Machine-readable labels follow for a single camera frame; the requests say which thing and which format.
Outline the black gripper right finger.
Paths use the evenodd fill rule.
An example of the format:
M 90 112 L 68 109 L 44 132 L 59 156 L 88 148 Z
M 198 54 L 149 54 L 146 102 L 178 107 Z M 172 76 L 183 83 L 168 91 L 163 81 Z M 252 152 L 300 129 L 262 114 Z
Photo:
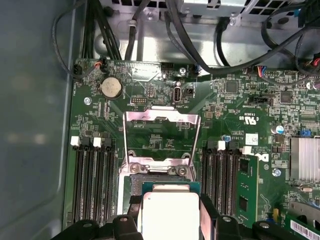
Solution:
M 221 215 L 206 194 L 200 195 L 200 229 L 205 240 L 297 240 L 275 223 L 256 221 L 246 227 L 229 215 Z

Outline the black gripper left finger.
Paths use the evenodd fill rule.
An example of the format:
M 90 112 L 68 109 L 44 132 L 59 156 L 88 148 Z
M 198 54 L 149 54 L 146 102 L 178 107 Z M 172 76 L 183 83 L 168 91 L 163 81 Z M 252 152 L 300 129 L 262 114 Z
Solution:
M 111 221 L 100 226 L 94 220 L 80 220 L 58 235 L 54 240 L 141 240 L 142 234 L 138 231 L 137 221 L 141 196 L 132 196 L 129 201 L 127 214 L 116 215 Z

